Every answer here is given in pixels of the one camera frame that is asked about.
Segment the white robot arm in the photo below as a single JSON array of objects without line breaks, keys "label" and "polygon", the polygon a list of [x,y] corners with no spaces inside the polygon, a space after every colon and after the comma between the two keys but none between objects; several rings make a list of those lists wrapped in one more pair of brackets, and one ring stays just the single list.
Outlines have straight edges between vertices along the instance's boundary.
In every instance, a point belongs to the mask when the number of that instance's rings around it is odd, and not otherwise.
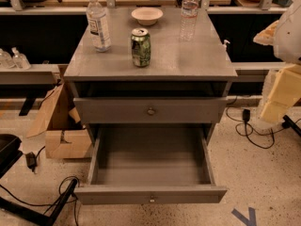
[{"label": "white robot arm", "polygon": [[301,0],[293,0],[281,17],[253,39],[272,45],[274,56],[285,66],[264,81],[260,119],[276,124],[301,98]]}]

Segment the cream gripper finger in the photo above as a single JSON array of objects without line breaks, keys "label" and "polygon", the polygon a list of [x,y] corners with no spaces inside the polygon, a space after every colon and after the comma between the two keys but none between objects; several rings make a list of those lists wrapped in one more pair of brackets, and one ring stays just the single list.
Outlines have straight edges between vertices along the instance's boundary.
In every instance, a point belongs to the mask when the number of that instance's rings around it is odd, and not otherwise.
[{"label": "cream gripper finger", "polygon": [[264,28],[261,32],[259,32],[253,39],[253,41],[260,45],[273,45],[274,38],[276,35],[278,20],[272,22],[266,28]]}]

